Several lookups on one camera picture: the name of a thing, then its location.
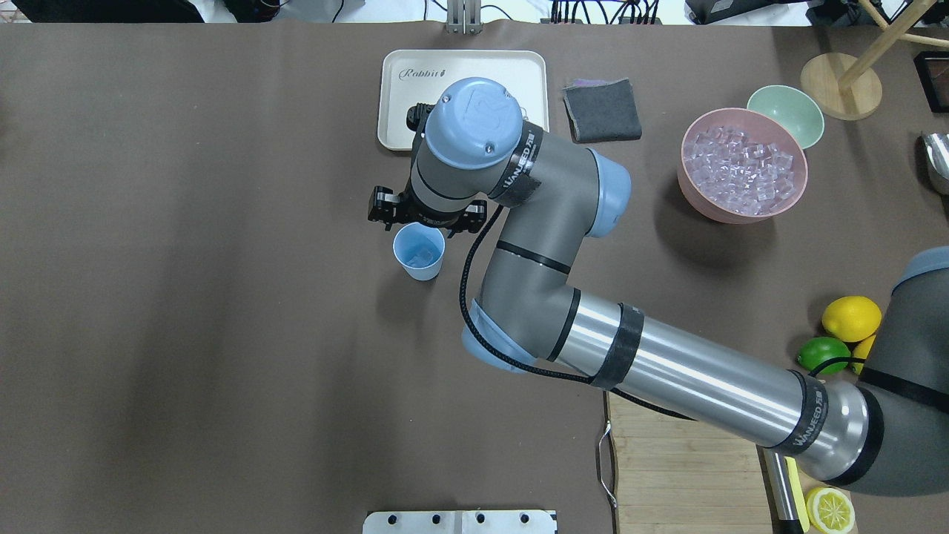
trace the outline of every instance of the blue paper cup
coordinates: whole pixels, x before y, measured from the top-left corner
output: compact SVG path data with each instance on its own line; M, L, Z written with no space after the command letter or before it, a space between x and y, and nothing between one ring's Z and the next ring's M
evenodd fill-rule
M441 230L420 222L406 224L392 241L392 252L405 272L416 280L431 280L441 270L445 237Z

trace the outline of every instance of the white tray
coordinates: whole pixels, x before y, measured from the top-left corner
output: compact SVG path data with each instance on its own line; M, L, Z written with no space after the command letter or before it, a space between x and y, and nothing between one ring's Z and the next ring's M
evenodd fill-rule
M517 99L528 121L549 129L547 64L529 50L395 50L382 60L376 135L390 150L411 150L415 132L405 112L419 102L434 104L446 87L463 78L495 80Z

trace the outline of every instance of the black cable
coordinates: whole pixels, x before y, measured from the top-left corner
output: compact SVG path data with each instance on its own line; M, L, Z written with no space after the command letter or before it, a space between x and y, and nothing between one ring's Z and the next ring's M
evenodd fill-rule
M620 12L625 11L627 6L629 6L629 0L623 0L623 4L620 6L620 8L619 8L618 10L616 10L615 13L613 13L613 18L609 19L609 24L613 24L613 22L614 22L617 18L620 19L620 24L622 24L622 23L623 23L623 18L622 18L622 16L620 15Z
M629 14L629 23L632 24L640 12L639 2L634 3L633 0L626 2L626 5L623 6L623 10L620 12L620 24L623 23L623 17L626 16L626 8L632 8L632 12Z
M346 5L346 0L340 0L340 8L336 10L336 14L333 15L333 20L329 21L330 23L336 22L337 17L340 16L340 13L343 12L343 6Z
M853 356L840 356L839 358L831 358L829 360L822 361L820 365L810 370L810 372L808 373L808 376L817 376L824 369L837 363L845 363L845 362L846 363L864 363L865 361L866 361L866 358L857 358Z
M461 270L461 282L458 284L458 306L461 309L461 317L464 319L465 325L468 326L468 330L471 331L474 339L476 339L477 342L480 343L481 346L484 347L486 351L488 351L494 357L498 358L499 360L503 361L504 363L512 367L515 367L521 371L530 372L532 374L546 376L548 378L558 378L561 380L569 380L571 382L579 382L581 384L588 384L588 385L591 384L593 382L592 376L581 376L578 374L569 374L566 372L548 371L546 369L540 369L537 367L533 367L531 365L523 364L511 358L510 356L496 349L487 339L484 338L483 335L481 335L481 332L479 332L477 327L474 325L475 322L472 320L471 314L468 312L468 276L471 273L472 262L475 260L475 253L477 253L478 247L481 246L481 241L483 241L484 238L488 235L488 232L491 231L492 226L494 226L494 223L497 221L497 218L501 216L502 211L504 211L504 206L501 206L501 205L498 205L494 209L494 213L491 215L491 218L488 219L488 222L485 223L483 228L481 228L481 232L477 235L477 238L474 239L474 242L472 243L472 248L471 250L468 251L468 256L465 258L464 267ZM623 399L626 399L632 403L638 404L644 408L650 409L652 411L656 411L663 415L669 415L671 417L676 417L678 419L691 420L690 417L682 415L681 413L667 410L665 408L648 403L624 391L617 390L616 388L613 388L610 391L613 393L616 393Z
M857 10L859 4L847 2L847 18L850 19L849 26L857 26L857 20L860 19L860 12Z
M600 11L603 13L603 23L609 24L609 17L606 16L606 8L603 7L603 2L596 0L596 5L600 7Z
M495 8L496 10L501 11L502 13L504 13L504 16L508 17L508 20L514 20L513 18L511 18L510 15L508 15L508 12L507 12L507 11L504 11L503 9L499 8L498 6L496 6L496 5L494 5L494 4L488 4L487 6L481 6L481 8L482 8L483 10L485 10L485 9L487 9L487 8Z
M586 2L582 2L581 0L577 0L576 2L573 3L573 12L570 14L570 22L576 24L576 22L577 22L577 8L580 7L580 6L583 6L583 8L584 8L584 16L586 17L586 23L587 23L587 24L593 24L593 23L590 21L590 12L586 10Z

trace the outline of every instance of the blue joint cap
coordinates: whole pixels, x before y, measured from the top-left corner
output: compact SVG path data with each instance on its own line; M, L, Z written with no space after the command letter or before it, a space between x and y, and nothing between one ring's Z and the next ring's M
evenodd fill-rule
M465 78L441 94L425 124L425 141L445 164L483 169L511 156L523 122L521 106L501 84Z
M893 286L893 291L896 291L900 284L912 277L925 275L939 269L949 269L949 246L931 248L913 256L913 259L910 259L909 264L906 265L906 270L902 272L900 281Z
M592 238L601 238L620 222L633 191L633 182L625 167L604 158L596 150L591 149L590 152L600 176L600 201L596 206L596 219L586 234Z
M484 313L484 310L478 306L476 300L472 300L471 308L469 308L469 314L472 317L472 321L475 324L474 327L477 328L478 333L481 334L481 337L484 337L488 343L491 343L493 347L501 351L503 354L506 354L508 357L511 357L523 364L533 365L534 360L537 358L531 356L527 351L521 348L511 337L504 333L503 330L494 321ZM497 356L488 352L487 349L481 346L480 343L475 339L475 335L472 334L471 330L468 330L468 327L465 326L464 330L461 332L461 344L464 345L465 349L476 356L479 360L491 364L498 369L503 369L504 371L510 372L524 372L520 369L517 369L513 365L508 365L498 359Z

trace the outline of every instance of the lemon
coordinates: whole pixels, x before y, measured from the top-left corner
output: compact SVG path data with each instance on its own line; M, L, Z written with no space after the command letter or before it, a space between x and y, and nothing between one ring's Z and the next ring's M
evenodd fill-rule
M810 523L824 534L847 534L856 522L853 503L836 487L817 487L808 493Z
M870 354L870 349L873 347L873 340L876 338L877 336L874 334L861 341L859 345L853 348L853 357L866 360L867 355ZM860 374L864 370L864 364L854 362L850 364L850 368L857 374Z
M880 328L880 307L865 296L843 296L824 310L821 323L828 334L846 343L870 337Z

